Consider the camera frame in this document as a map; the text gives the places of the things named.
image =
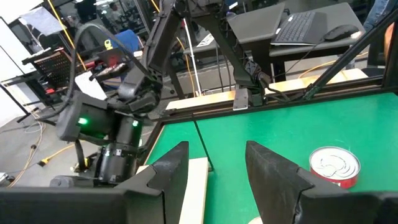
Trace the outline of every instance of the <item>black table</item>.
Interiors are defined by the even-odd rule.
[[[272,74],[271,64],[274,67],[274,74],[284,73],[284,62],[298,60],[312,48],[312,46],[270,47],[269,38],[275,32],[270,31],[273,27],[266,27],[270,26],[270,24],[266,23],[269,20],[269,16],[273,16],[267,12],[274,11],[275,7],[280,7],[280,5],[283,4],[240,14],[228,20],[236,37],[239,39],[239,43],[245,50],[251,51],[253,60],[268,74]],[[340,25],[352,24],[358,27],[362,34],[365,32],[361,22],[346,2],[322,7],[314,11],[326,14],[328,30]],[[336,42],[324,42],[316,46],[306,58],[343,54],[356,41],[357,39],[348,37]],[[213,41],[207,46],[194,47],[193,53],[196,58],[214,57],[216,55],[216,46],[217,43]],[[189,54],[190,50],[187,49],[184,53]],[[275,80],[277,82],[284,81],[286,77],[282,75]]]

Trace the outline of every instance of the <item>paper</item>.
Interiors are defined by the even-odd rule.
[[[21,17],[46,36],[62,30],[59,21],[43,7],[33,9],[21,15]]]
[[[197,45],[197,47],[204,47],[212,43],[214,37],[212,34],[208,34],[201,42]]]
[[[102,90],[100,84],[96,79],[90,81],[89,78],[92,76],[91,71],[87,71],[75,78],[75,83],[79,87],[79,89],[86,93],[87,95],[97,98],[99,100],[105,100],[106,94],[104,90]]]

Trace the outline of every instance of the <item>floor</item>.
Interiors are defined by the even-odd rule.
[[[294,5],[295,1],[288,0],[289,4]],[[321,1],[306,1],[308,4],[316,4]],[[287,79],[295,79],[304,71],[313,68],[317,65],[321,65],[323,63],[330,62],[332,60],[336,60],[338,56],[329,56],[322,58],[312,58],[305,59],[298,63],[294,68],[291,69],[289,74],[287,75]],[[285,63],[286,69],[289,69],[295,61]],[[366,61],[362,60],[360,62],[355,63],[356,68],[364,68],[366,67]],[[322,74],[327,67],[321,67],[318,70],[309,72],[307,75],[318,75]],[[229,76],[228,71],[226,69],[226,65],[224,62],[220,65],[220,74],[223,86],[229,85]],[[206,92],[206,94],[214,94],[217,92],[221,92],[221,82],[219,78],[218,67],[216,65],[210,66],[208,68],[202,69],[198,71],[198,79],[200,82],[201,89]],[[185,94],[191,93],[193,89],[197,90],[196,84],[192,86],[191,78],[195,83],[195,77],[189,76],[188,73],[178,74],[178,79],[180,80],[181,86]],[[164,84],[166,86],[173,87],[169,78],[165,78]],[[234,85],[234,80],[231,75],[231,84]],[[157,118],[166,108],[167,104],[170,101],[177,100],[175,94],[171,94],[169,90],[165,90],[162,94],[162,98],[166,100],[162,100],[160,102],[159,107],[150,114],[151,118]],[[0,128],[0,146],[2,149],[0,150],[0,172],[7,172],[11,175],[18,175],[18,171],[21,170],[26,163],[26,160],[29,156],[30,146],[35,144],[40,136],[39,130],[40,126],[34,121],[32,117],[29,117],[24,120],[23,123],[16,123],[16,119],[10,121],[6,125]],[[150,135],[154,125],[144,127],[142,132],[142,140],[145,144],[147,138]],[[92,152],[97,150],[97,146],[90,144],[88,142],[83,142],[83,149],[85,155],[89,155]],[[38,146],[36,153],[34,154],[34,158],[30,163],[30,168],[28,168],[22,178],[17,182],[16,186],[48,186],[50,180],[54,178],[56,175],[74,175],[74,173],[70,170],[70,167],[76,163],[76,154],[74,147],[62,152],[58,156],[54,157],[46,166],[41,167],[36,165],[35,163],[39,162],[41,159],[44,159],[53,153],[59,151],[60,149],[68,146],[66,142],[58,140],[58,137],[55,134],[55,128],[53,126],[47,125],[40,145]]]

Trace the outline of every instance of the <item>red and white can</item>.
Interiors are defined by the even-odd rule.
[[[344,189],[353,187],[361,170],[358,158],[335,146],[321,147],[311,153],[311,173]]]

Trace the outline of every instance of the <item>metal frame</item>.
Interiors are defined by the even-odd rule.
[[[357,96],[366,96],[373,94],[380,94],[386,92],[398,93],[398,9],[394,13],[389,14],[383,19],[384,25],[386,23],[391,24],[396,22],[391,45],[389,49],[389,58],[387,61],[386,69],[383,76],[380,77],[369,77],[360,80],[353,80],[343,83],[335,83],[324,86],[313,98],[309,100],[292,101],[289,103],[278,103],[276,101],[270,101],[268,104],[258,107],[250,107],[246,110],[233,111],[233,101],[225,101],[220,103],[213,103],[209,105],[196,106],[191,108],[184,108],[179,110],[167,111],[161,118],[157,120],[157,124],[152,130],[146,144],[145,151],[140,160],[140,165],[146,162],[150,153],[152,152],[157,140],[162,134],[163,128],[166,124],[181,123],[187,121],[198,121],[201,119],[217,118],[221,116],[231,116],[236,114],[251,113],[256,111],[274,110],[279,108],[286,108],[298,105],[307,105],[312,103],[319,103],[323,101],[340,100],[344,98],[352,98]],[[305,89],[286,91],[287,96],[295,96],[299,93],[303,93]]]

